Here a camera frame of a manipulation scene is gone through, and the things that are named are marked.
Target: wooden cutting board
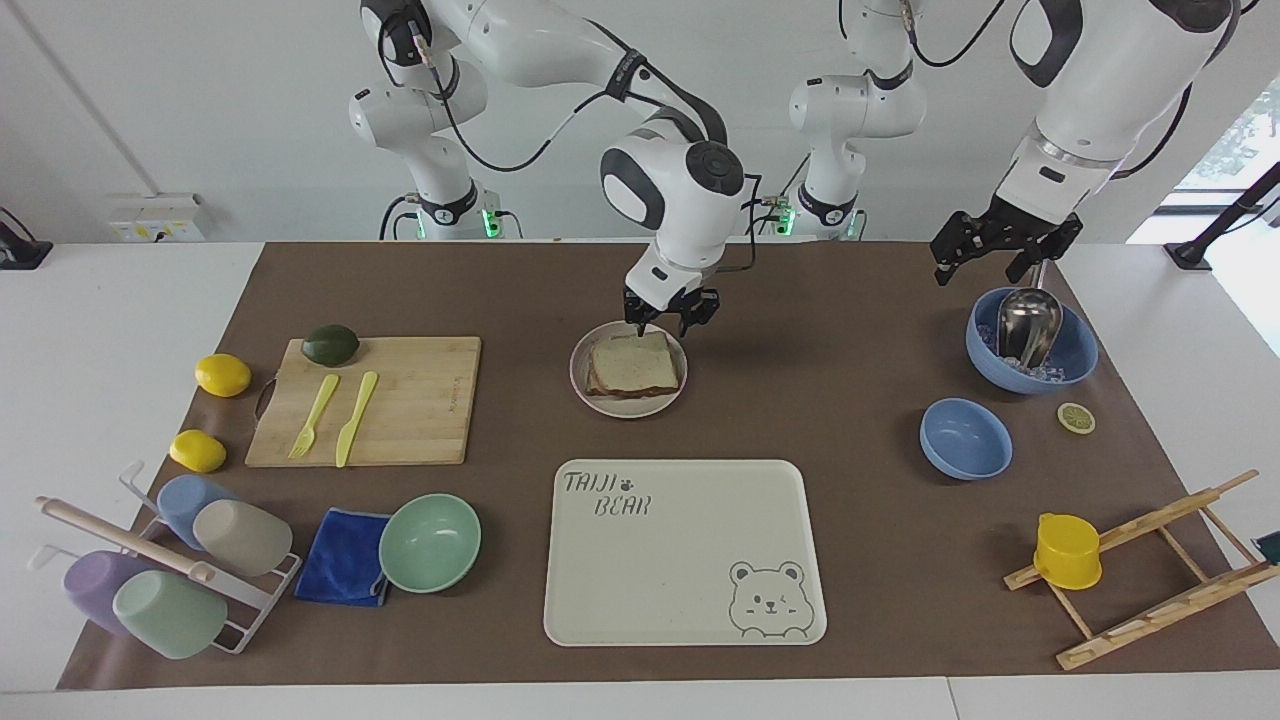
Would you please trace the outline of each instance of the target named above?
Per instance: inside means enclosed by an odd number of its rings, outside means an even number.
[[[334,466],[338,430],[351,419],[361,377],[374,370],[378,387],[347,464],[458,465],[466,457],[479,368],[479,337],[361,338],[355,360],[342,368],[311,363],[302,355],[302,341],[291,340],[244,462],[251,468]],[[289,460],[329,373],[342,379],[316,423],[316,442],[306,455]]]

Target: bread slice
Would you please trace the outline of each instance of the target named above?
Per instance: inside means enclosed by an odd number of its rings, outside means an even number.
[[[591,346],[586,393],[609,397],[657,397],[680,391],[667,337],[650,332]]]

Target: yellow lemon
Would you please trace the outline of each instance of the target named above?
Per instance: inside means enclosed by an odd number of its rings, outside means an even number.
[[[1057,421],[1062,423],[1064,428],[1079,436],[1087,436],[1098,427],[1097,420],[1093,419],[1093,413],[1089,413],[1088,407],[1074,402],[1064,402],[1059,406]]]
[[[169,457],[192,473],[212,473],[227,461],[227,448],[204,430],[183,430],[169,445]]]
[[[236,397],[252,379],[248,365],[234,355],[219,352],[196,363],[196,384],[209,395]]]

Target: avocado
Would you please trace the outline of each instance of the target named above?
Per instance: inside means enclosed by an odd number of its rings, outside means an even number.
[[[302,341],[302,355],[317,365],[337,368],[351,360],[358,347],[360,338],[351,332],[351,328],[325,325],[311,331],[311,334]]]

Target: green cup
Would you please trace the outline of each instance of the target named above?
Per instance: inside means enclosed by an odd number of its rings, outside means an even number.
[[[424,495],[387,521],[378,543],[383,573],[402,591],[443,591],[467,574],[480,553],[480,519],[465,500]]]
[[[111,610],[133,637],[169,660],[209,647],[227,621],[227,601],[161,570],[140,573],[115,593]]]

